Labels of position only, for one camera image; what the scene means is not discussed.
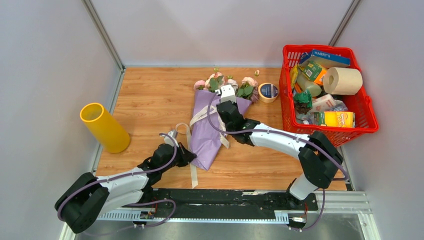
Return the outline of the purple pink wrapping paper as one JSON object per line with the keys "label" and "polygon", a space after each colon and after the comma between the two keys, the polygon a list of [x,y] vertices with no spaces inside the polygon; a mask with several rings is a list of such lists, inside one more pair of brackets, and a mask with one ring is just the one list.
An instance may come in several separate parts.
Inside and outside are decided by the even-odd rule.
{"label": "purple pink wrapping paper", "polygon": [[230,147],[227,135],[214,129],[225,130],[216,109],[219,102],[220,97],[207,90],[197,90],[194,94],[193,113],[189,122],[189,148],[197,156],[192,163],[205,171],[210,169],[222,146],[227,149]]}

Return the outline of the cream ribbon with gold text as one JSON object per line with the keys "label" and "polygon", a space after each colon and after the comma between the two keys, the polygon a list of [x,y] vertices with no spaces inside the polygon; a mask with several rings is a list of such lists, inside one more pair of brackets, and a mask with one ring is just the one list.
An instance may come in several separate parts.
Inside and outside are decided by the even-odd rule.
{"label": "cream ribbon with gold text", "polygon": [[197,155],[190,164],[191,187],[198,186],[197,170],[209,170],[214,162],[218,151],[223,146],[230,147],[230,143],[224,133],[226,127],[222,122],[215,106],[204,106],[194,112],[189,124],[178,123],[175,128],[185,127],[185,131],[177,131],[179,134],[186,135],[188,149]]}

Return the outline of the pink flower bunch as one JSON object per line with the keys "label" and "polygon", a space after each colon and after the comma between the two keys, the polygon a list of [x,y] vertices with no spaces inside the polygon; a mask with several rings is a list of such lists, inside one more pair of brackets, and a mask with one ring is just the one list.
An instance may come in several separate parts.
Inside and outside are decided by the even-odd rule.
{"label": "pink flower bunch", "polygon": [[221,87],[231,86],[237,97],[249,100],[256,103],[259,100],[259,84],[253,77],[244,77],[239,84],[231,75],[225,76],[217,67],[214,68],[213,73],[207,80],[198,80],[194,83],[193,89],[204,90],[214,93]]}

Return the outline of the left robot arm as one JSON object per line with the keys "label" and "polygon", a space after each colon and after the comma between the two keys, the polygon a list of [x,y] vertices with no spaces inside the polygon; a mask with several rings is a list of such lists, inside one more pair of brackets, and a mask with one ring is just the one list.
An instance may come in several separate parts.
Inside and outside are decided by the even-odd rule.
{"label": "left robot arm", "polygon": [[197,155],[182,143],[162,143],[135,168],[110,176],[82,174],[56,201],[60,220],[75,234],[87,230],[101,215],[120,207],[138,204],[147,207],[153,201],[153,185],[173,167],[185,167]]}

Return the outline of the yellow cylindrical vase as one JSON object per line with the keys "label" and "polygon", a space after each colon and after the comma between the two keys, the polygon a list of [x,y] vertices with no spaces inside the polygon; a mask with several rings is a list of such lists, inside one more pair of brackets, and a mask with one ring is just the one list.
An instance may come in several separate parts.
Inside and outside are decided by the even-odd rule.
{"label": "yellow cylindrical vase", "polygon": [[130,145],[129,133],[102,104],[93,102],[85,105],[79,116],[107,152],[121,153]]}

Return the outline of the masking tape roll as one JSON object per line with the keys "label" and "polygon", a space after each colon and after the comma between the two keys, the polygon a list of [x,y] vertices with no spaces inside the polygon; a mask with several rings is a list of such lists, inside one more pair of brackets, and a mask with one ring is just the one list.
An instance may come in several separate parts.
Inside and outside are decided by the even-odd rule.
{"label": "masking tape roll", "polygon": [[273,83],[265,82],[258,86],[259,100],[264,103],[272,103],[279,95],[279,89]]}

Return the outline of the green crumpled wrapper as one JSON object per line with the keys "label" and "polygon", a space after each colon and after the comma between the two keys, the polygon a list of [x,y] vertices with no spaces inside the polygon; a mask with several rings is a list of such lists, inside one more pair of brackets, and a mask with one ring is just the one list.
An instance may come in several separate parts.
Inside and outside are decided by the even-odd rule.
{"label": "green crumpled wrapper", "polygon": [[301,93],[296,93],[293,96],[294,109],[299,114],[308,113],[312,107],[312,95],[309,90],[305,90]]}

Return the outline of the pale green bottle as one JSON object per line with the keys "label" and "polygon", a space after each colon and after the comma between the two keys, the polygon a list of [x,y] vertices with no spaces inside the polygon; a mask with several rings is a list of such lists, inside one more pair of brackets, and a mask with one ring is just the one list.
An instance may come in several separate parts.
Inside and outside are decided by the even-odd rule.
{"label": "pale green bottle", "polygon": [[322,93],[321,87],[317,83],[308,80],[303,73],[297,75],[296,83],[303,91],[308,90],[312,97],[317,97]]}

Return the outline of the green orange box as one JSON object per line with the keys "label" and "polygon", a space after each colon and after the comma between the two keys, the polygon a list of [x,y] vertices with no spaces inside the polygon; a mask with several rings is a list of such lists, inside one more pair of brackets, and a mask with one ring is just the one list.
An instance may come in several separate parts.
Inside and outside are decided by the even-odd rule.
{"label": "green orange box", "polygon": [[323,79],[327,71],[328,69],[326,67],[321,66],[315,61],[308,61],[302,69],[303,75],[305,75],[309,81],[319,86],[323,85]]}

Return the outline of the white plastic package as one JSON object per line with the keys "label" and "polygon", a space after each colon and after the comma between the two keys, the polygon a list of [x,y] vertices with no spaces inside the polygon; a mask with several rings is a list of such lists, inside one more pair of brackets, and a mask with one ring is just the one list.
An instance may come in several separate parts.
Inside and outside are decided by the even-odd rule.
{"label": "white plastic package", "polygon": [[312,100],[310,113],[329,111],[336,105],[336,101],[331,94],[326,94]]}

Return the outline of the yellow sponge pack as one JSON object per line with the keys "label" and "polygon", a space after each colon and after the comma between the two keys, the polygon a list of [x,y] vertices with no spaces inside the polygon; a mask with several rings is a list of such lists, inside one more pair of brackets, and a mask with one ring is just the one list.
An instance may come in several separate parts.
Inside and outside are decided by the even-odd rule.
{"label": "yellow sponge pack", "polygon": [[315,125],[335,128],[354,128],[355,113],[351,111],[320,111],[313,114]]}

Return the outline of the blue Harry's box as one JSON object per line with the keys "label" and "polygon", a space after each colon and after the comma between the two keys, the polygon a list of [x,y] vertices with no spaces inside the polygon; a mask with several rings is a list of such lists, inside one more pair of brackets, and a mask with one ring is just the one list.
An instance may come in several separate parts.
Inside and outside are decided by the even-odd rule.
{"label": "blue Harry's box", "polygon": [[304,52],[301,55],[298,64],[302,67],[305,67],[310,61],[313,61],[316,64],[319,64],[327,69],[332,67],[347,68],[351,65],[351,60],[347,57],[328,53],[325,51],[320,51],[317,49],[312,49],[309,52]]}

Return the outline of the beige paper towel roll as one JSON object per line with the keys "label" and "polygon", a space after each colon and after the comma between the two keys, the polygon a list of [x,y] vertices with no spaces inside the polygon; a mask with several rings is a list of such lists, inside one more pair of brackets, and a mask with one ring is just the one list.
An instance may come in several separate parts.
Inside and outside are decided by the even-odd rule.
{"label": "beige paper towel roll", "polygon": [[331,67],[324,75],[322,83],[328,94],[355,95],[363,86],[363,78],[357,69]]}

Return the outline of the red plastic basket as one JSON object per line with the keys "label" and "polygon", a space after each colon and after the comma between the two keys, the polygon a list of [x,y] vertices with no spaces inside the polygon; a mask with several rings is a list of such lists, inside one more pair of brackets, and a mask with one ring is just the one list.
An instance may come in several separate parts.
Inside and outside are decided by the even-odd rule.
{"label": "red plastic basket", "polygon": [[379,124],[374,112],[372,98],[368,96],[364,87],[361,87],[357,94],[342,98],[348,110],[355,113],[354,128],[327,127],[297,122],[290,70],[299,63],[303,53],[307,53],[313,49],[349,58],[349,67],[361,71],[353,50],[348,47],[319,44],[285,45],[282,49],[283,62],[279,78],[283,130],[297,134],[312,134],[314,131],[320,131],[327,136],[335,147],[340,147],[362,135],[377,132],[379,130]]}

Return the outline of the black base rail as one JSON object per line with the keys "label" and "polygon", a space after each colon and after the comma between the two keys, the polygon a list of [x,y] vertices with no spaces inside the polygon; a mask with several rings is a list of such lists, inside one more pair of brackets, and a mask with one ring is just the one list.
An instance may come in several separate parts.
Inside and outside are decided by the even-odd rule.
{"label": "black base rail", "polygon": [[172,220],[277,220],[287,222],[282,215],[293,211],[304,217],[319,209],[317,198],[310,193],[305,200],[295,200],[285,191],[255,191],[228,189],[177,189],[149,187],[138,200],[153,207],[156,219]]}

